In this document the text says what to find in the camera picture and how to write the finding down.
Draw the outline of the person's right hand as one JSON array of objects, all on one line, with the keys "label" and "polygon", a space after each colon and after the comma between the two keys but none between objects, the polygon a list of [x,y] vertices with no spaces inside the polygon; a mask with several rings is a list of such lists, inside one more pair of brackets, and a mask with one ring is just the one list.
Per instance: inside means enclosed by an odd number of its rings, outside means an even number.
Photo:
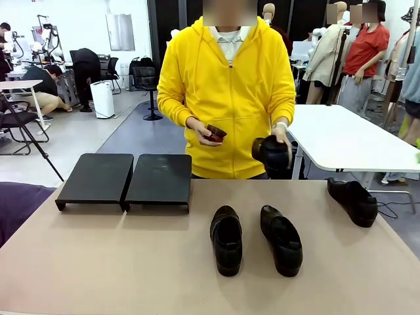
[{"label": "person's right hand", "polygon": [[186,126],[189,129],[194,130],[194,132],[196,133],[198,142],[201,145],[216,147],[222,144],[221,142],[214,142],[214,141],[208,140],[208,138],[212,137],[212,132],[206,128],[204,123],[202,123],[195,117],[193,116],[188,117],[186,120]]}]

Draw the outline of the person's left hand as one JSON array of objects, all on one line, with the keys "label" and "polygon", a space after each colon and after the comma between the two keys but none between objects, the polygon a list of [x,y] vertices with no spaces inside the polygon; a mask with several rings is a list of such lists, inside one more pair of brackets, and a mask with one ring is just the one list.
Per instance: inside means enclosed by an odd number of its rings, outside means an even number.
[{"label": "person's left hand", "polygon": [[290,141],[287,137],[287,128],[283,125],[277,125],[272,129],[272,134],[276,137],[276,140],[280,144],[290,145]]}]

